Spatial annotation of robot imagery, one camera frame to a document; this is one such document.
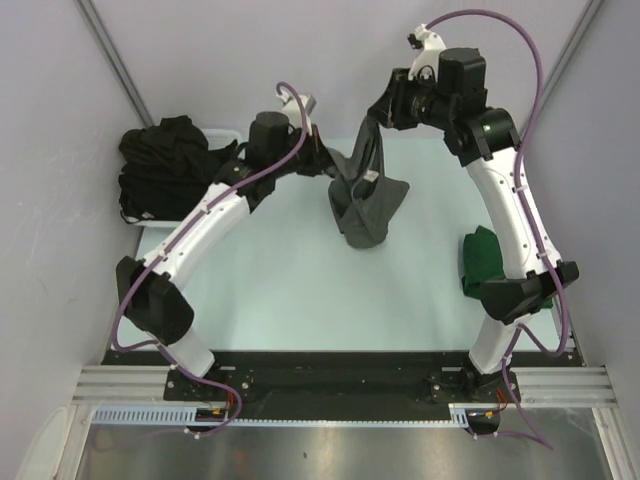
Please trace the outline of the grey t shirt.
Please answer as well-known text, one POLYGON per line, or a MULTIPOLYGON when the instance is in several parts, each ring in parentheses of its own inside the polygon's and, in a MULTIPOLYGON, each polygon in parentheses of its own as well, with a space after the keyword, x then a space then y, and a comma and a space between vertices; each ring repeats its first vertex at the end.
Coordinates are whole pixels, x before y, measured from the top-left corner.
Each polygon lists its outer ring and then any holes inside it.
POLYGON ((350 156, 336 149, 329 154, 335 174, 328 195, 339 232, 354 249, 382 244, 410 185, 387 176, 378 123, 370 116, 363 118, 350 156))

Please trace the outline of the white plastic basket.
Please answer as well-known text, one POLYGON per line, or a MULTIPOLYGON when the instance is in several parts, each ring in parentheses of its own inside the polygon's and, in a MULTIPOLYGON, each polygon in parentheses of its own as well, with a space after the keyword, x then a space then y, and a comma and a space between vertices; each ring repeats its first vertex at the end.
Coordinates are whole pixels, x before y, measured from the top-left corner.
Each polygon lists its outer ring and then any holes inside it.
MULTIPOLYGON (((235 130, 209 128, 203 129, 202 132, 208 142, 210 150, 224 148, 234 141, 237 143, 242 141, 242 134, 235 130)), ((137 218, 127 216, 124 213, 121 213, 121 218, 128 225, 137 225, 142 228, 175 229, 180 225, 180 221, 137 218)))

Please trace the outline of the black t shirts pile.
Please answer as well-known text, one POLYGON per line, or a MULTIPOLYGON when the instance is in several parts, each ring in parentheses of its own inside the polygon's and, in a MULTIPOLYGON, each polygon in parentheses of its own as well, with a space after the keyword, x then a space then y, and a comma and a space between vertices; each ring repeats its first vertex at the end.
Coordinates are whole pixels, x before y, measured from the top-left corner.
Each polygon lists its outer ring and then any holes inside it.
POLYGON ((127 131, 119 144, 124 158, 118 177, 122 219, 128 224, 182 221, 238 146, 232 140, 211 150, 204 133, 186 115, 127 131))

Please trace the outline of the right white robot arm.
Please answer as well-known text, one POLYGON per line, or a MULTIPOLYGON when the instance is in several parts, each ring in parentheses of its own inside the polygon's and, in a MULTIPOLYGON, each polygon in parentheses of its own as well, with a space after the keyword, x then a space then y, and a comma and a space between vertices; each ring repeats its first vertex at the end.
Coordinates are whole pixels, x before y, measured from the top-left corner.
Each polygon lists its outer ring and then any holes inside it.
POLYGON ((368 110, 384 128, 420 124, 443 132, 452 155, 473 180, 501 249, 504 276, 481 284, 486 312, 461 376, 463 393, 484 401, 509 364, 512 341, 543 304, 578 279, 545 238, 517 157, 522 142, 511 115, 487 104, 486 61, 474 48, 425 46, 408 68, 396 68, 368 110))

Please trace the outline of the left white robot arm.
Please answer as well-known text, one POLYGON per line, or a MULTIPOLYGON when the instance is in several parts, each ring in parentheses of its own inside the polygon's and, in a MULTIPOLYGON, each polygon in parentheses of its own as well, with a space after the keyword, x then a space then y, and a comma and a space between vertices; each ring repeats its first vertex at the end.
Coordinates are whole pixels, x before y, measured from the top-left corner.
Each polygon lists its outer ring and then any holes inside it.
POLYGON ((112 327, 114 348, 126 353, 154 345, 186 377, 186 387, 197 398, 214 397, 221 387, 220 374, 211 369, 214 354, 193 329, 194 310, 182 294, 197 262, 251 213, 246 191, 253 184, 293 172, 313 126, 304 109, 299 111, 297 141, 278 161, 255 170, 238 161, 236 141, 221 150, 236 181, 212 182, 182 223, 142 259, 123 258, 116 267, 119 306, 112 327))

